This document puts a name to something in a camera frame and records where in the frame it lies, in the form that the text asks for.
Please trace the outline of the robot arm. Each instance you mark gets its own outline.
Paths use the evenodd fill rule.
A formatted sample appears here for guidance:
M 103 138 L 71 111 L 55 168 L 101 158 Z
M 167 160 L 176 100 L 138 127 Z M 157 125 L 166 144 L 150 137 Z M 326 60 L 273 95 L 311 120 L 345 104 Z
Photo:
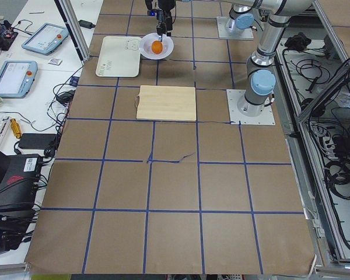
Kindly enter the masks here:
M 247 60 L 248 88 L 237 102 L 240 112 L 248 117 L 261 114 L 267 97 L 273 92 L 277 82 L 270 71 L 279 41 L 292 16 L 304 12 L 312 4 L 307 0 L 281 1 L 233 1 L 234 4 L 253 9 L 270 11 L 267 24 L 257 49 Z
M 158 24 L 156 33 L 160 41 L 165 35 L 170 37 L 176 14 L 172 17 L 172 10 L 176 12 L 175 0 L 145 1 L 148 16 L 155 16 Z M 217 20 L 218 36 L 220 39 L 253 40 L 253 24 L 260 25 L 254 18 L 252 8 L 248 6 L 232 4 L 229 15 L 219 16 Z

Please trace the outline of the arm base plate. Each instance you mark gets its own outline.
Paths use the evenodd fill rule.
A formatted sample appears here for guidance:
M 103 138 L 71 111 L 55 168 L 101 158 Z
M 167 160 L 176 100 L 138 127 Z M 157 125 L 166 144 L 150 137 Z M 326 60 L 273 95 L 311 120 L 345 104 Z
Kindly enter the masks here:
M 226 90 L 230 122 L 235 125 L 275 125 L 269 98 L 264 104 L 252 105 L 245 99 L 245 92 Z
M 235 21 L 230 17 L 221 17 L 218 16 L 217 20 L 217 28 L 218 28 L 218 36 L 220 39 L 225 40 L 247 40 L 253 41 L 254 35 L 252 29 L 240 29 L 236 26 Z

